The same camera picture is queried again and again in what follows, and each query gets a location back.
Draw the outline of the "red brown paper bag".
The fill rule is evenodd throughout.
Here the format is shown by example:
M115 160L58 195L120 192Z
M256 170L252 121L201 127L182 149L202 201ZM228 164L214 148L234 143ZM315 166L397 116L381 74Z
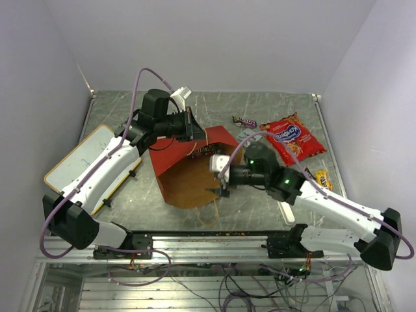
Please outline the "red brown paper bag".
M166 204L176 213L193 212L198 221L207 227L214 226L219 219L218 196L206 191L218 188L220 182L209 171L212 156L190 159L188 154L195 149L218 143L217 154L231 155L238 146L236 138L221 125L205 129L207 140L178 142L160 138L149 150L155 177Z

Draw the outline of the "purple brown candy packet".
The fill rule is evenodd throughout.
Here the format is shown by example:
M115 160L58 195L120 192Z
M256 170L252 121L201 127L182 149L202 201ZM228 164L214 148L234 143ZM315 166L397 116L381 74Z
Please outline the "purple brown candy packet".
M244 118L242 116L232 116L232 122L239 127L247 127L254 129L257 127L257 122L251 119Z

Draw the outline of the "clear plastic wrapper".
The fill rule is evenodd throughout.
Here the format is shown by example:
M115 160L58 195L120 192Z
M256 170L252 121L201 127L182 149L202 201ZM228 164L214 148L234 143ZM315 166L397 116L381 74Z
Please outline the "clear plastic wrapper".
M249 141L257 142L263 138L262 135L255 135L255 131L253 129L245 128L237 135L236 139L238 142L241 142L250 135L252 135L252 137L249 139Z

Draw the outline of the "small purple candy packet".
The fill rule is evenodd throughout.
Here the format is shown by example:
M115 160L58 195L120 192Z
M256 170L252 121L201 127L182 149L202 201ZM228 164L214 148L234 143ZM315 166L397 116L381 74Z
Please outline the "small purple candy packet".
M313 181L317 182L317 177L313 175L309 168L305 167L304 171Z

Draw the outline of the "red cookie snack bag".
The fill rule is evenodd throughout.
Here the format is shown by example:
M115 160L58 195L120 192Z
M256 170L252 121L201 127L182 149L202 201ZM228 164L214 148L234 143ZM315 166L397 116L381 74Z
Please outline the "red cookie snack bag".
M326 152L326 148L312 135L297 112L278 121L261 124L259 128L282 140L299 161Z

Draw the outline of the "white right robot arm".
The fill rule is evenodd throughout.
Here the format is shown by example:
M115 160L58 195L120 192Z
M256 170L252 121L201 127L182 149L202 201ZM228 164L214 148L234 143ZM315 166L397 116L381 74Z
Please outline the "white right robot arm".
M212 192L229 197L229 188L239 185L262 186L277 202L292 208L308 208L343 226L342 229L318 229L295 225L286 242L294 257L306 252L330 251L360 257L366 264L388 271L398 259L402 240L400 213L365 207L317 184L305 172L280 166L275 153L255 142L244 154L244 164L232 164L231 156L215 154L209 170L220 180Z

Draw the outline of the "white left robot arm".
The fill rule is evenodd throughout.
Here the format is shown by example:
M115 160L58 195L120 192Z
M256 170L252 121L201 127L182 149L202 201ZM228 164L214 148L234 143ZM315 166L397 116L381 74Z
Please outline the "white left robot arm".
M116 187L134 170L141 156L160 138L178 142L205 139L192 109L185 104L191 90L181 87L169 94L151 89L141 108L133 111L105 149L87 169L63 190L48 191L42 198L43 230L65 240L71 248L83 250L91 244L107 245L118 258L133 249L131 232L114 223L98 222L92 217Z

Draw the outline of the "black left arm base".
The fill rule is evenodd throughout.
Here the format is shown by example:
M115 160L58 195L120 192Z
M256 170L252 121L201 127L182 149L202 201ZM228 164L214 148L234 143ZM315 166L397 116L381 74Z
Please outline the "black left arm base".
M153 239L151 236L139 231L133 231L127 234L127 238L123 241L120 247L121 250L140 250L138 253L120 252L113 249L108 249L103 246L98 246L93 251L93 258L95 260L117 260L117 259L151 259L153 249Z

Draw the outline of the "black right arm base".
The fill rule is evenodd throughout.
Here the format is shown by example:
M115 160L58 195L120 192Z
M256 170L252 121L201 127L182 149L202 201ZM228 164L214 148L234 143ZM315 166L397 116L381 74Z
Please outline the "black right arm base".
M267 250L269 259L306 258L308 253L312 258L323 258L322 250L312 252L301 244L301 235L307 228L306 224L296 224L289 231L273 232L261 247Z

